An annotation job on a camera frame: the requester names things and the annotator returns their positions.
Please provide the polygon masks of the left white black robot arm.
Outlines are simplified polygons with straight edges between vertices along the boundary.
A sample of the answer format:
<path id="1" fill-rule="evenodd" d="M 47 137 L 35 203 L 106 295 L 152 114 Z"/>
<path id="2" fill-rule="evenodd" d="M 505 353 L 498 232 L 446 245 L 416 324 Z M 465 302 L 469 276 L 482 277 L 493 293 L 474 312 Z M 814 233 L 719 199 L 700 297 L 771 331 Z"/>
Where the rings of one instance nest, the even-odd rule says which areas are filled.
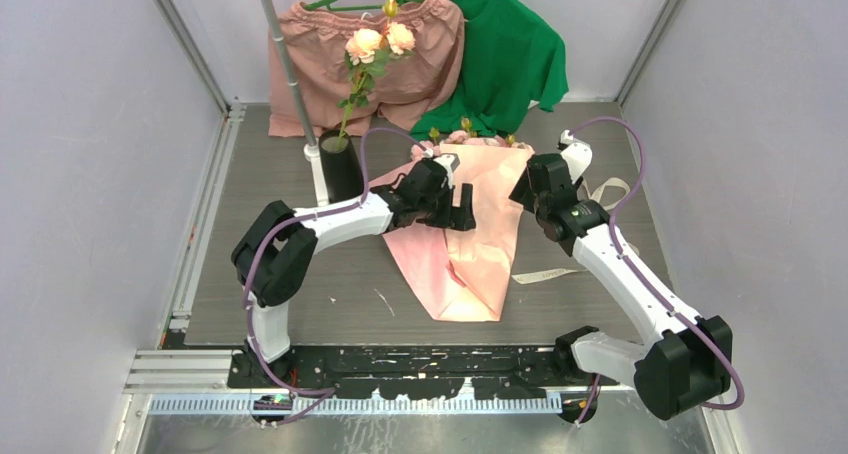
<path id="1" fill-rule="evenodd" d="M 293 209 L 269 203 L 231 253 L 244 289 L 252 372 L 269 387 L 292 371 L 289 302 L 300 290 L 313 257 L 352 239 L 383 235 L 415 223 L 433 228 L 475 228 L 474 188 L 457 185 L 455 154 L 424 158 L 388 183 L 351 200 Z"/>

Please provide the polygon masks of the black conical vase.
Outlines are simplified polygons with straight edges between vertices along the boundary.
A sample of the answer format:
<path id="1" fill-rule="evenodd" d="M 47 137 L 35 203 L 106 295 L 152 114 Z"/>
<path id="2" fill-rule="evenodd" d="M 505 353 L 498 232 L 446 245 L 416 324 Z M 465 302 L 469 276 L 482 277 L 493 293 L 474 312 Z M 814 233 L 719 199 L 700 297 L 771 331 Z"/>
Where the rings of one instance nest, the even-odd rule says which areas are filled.
<path id="1" fill-rule="evenodd" d="M 321 168 L 331 204 L 360 197 L 361 166 L 353 142 L 338 130 L 325 131 L 318 141 Z"/>

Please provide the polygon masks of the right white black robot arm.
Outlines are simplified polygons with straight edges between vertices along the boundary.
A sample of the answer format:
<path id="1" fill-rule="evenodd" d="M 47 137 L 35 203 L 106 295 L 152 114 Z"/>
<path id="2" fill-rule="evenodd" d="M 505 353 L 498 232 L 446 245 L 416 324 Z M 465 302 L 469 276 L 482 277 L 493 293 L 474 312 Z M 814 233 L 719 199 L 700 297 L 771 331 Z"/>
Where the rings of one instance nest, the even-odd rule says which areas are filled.
<path id="1" fill-rule="evenodd" d="M 733 333 L 719 316 L 705 318 L 676 297 L 625 245 L 609 213 L 581 200 L 564 154 L 537 154 L 510 198 L 534 215 L 546 238 L 602 284 L 642 341 L 613 338 L 584 326 L 555 341 L 558 377 L 577 385 L 591 376 L 635 389 L 655 417 L 669 420 L 736 388 Z"/>

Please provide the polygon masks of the green t-shirt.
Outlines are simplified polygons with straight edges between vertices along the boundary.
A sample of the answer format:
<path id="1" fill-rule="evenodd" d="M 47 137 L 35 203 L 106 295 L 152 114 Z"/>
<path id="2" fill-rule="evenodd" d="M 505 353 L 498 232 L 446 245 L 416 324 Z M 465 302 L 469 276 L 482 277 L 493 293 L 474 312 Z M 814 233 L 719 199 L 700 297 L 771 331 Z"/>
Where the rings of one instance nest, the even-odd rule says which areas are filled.
<path id="1" fill-rule="evenodd" d="M 447 1 L 465 21 L 457 85 L 409 134 L 427 140 L 431 129 L 451 133 L 468 119 L 480 137 L 505 137 L 518 131 L 531 102 L 551 112 L 569 90 L 565 43 L 556 30 L 519 0 Z"/>

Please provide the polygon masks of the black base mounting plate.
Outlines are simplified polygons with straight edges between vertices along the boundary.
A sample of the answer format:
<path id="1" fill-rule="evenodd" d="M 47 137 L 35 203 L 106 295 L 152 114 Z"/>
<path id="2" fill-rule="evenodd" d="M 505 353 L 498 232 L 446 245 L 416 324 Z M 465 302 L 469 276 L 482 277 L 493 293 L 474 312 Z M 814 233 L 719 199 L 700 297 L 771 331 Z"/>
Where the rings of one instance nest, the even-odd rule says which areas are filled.
<path id="1" fill-rule="evenodd" d="M 549 390 L 584 392 L 591 378 L 565 367 L 552 346 L 295 346 L 266 374 L 247 347 L 231 358 L 230 388 L 331 389 L 339 399 L 450 399 L 469 385 L 477 400 L 533 399 Z"/>

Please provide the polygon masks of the peach rose stem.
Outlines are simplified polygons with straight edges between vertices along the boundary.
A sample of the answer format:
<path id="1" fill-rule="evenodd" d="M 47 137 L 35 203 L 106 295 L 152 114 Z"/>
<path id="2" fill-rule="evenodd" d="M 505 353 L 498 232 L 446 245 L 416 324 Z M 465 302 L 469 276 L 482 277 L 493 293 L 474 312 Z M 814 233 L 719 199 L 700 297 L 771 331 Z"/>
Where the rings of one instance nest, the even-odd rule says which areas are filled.
<path id="1" fill-rule="evenodd" d="M 383 27 L 380 30 L 358 29 L 345 44 L 351 92 L 338 104 L 343 108 L 343 117 L 334 145 L 336 151 L 343 149 L 344 138 L 348 135 L 347 124 L 354 109 L 369 103 L 368 95 L 374 89 L 376 79 L 385 75 L 389 61 L 410 56 L 416 47 L 411 29 L 396 21 L 399 8 L 398 0 L 387 0 L 382 6 L 385 15 Z"/>

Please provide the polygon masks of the pink paper bouquet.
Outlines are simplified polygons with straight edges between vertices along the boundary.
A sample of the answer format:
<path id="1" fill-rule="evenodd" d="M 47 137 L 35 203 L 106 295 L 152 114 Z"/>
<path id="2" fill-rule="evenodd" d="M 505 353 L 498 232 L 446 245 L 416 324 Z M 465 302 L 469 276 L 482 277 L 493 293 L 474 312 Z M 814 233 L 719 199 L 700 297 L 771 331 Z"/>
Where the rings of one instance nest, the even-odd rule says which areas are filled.
<path id="1" fill-rule="evenodd" d="M 407 284 L 433 319 L 497 321 L 522 213 L 509 196 L 534 151 L 521 142 L 508 143 L 464 129 L 424 145 L 458 155 L 456 183 L 473 187 L 476 226 L 461 232 L 414 224 L 383 238 Z"/>

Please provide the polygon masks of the silver clothes rack pole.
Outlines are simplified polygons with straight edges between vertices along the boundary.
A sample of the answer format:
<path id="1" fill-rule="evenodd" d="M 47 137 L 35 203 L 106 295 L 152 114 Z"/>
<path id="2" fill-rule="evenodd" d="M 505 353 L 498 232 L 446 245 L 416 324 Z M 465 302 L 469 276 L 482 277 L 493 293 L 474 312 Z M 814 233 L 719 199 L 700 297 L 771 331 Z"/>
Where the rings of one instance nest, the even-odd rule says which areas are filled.
<path id="1" fill-rule="evenodd" d="M 316 202 L 319 207 L 326 206 L 329 204 L 329 196 L 320 161 L 319 143 L 307 112 L 301 86 L 293 69 L 290 53 L 285 43 L 284 33 L 280 27 L 273 0 L 260 0 L 260 3 L 267 20 L 278 62 L 285 73 L 286 84 L 292 94 L 295 111 L 306 139 L 303 151 L 305 159 L 311 166 Z"/>

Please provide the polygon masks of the pink shorts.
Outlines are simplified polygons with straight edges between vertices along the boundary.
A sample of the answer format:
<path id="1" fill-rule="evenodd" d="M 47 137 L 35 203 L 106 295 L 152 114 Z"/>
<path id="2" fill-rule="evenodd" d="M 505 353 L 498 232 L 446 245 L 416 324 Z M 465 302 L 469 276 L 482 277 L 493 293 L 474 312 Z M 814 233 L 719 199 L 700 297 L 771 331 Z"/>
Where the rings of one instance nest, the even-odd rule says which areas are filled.
<path id="1" fill-rule="evenodd" d="M 307 10 L 293 5 L 279 14 L 278 22 L 299 83 L 306 111 L 316 135 L 345 125 L 352 136 L 362 135 L 373 114 L 411 130 L 428 111 L 453 94 L 461 70 L 465 20 L 449 0 L 423 0 L 400 6 L 396 22 L 414 37 L 410 56 L 389 61 L 376 80 L 368 103 L 354 108 L 344 120 L 339 102 L 351 92 L 345 63 L 346 44 L 360 29 L 381 31 L 386 17 L 364 18 L 351 12 Z"/>

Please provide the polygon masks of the cream printed ribbon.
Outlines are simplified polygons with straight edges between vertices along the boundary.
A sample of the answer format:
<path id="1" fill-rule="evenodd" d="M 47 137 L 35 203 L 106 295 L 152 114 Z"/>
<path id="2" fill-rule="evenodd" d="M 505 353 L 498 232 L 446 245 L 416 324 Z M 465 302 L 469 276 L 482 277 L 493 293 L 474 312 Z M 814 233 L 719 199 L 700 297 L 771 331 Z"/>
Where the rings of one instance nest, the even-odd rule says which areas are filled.
<path id="1" fill-rule="evenodd" d="M 628 194 L 631 193 L 630 185 L 627 182 L 625 182 L 624 180 L 617 178 L 617 177 L 608 178 L 606 181 L 604 181 L 602 184 L 600 184 L 594 190 L 590 189 L 587 184 L 584 184 L 583 188 L 584 188 L 584 190 L 587 194 L 587 197 L 590 200 L 594 200 L 594 201 L 597 201 L 597 202 L 602 201 L 604 193 L 608 188 L 620 189 L 623 192 L 623 194 L 620 197 L 618 197 L 616 200 L 614 200 L 611 203 L 602 205 L 602 207 L 606 210 L 612 210 L 613 208 L 617 207 L 624 200 L 624 198 Z M 536 284 L 536 283 L 541 283 L 541 282 L 545 282 L 545 281 L 550 281 L 550 280 L 553 280 L 553 279 L 556 279 L 556 278 L 559 278 L 559 277 L 562 277 L 562 276 L 566 276 L 566 275 L 570 275 L 570 274 L 577 274 L 577 273 L 582 273 L 582 272 L 586 272 L 586 269 L 569 269 L 569 268 L 560 267 L 560 268 L 554 268 L 554 269 L 548 269 L 548 270 L 536 271 L 536 272 L 530 272 L 530 273 L 524 273 L 524 274 L 513 274 L 512 279 L 515 282 L 517 282 L 518 284 L 529 285 L 529 284 Z"/>

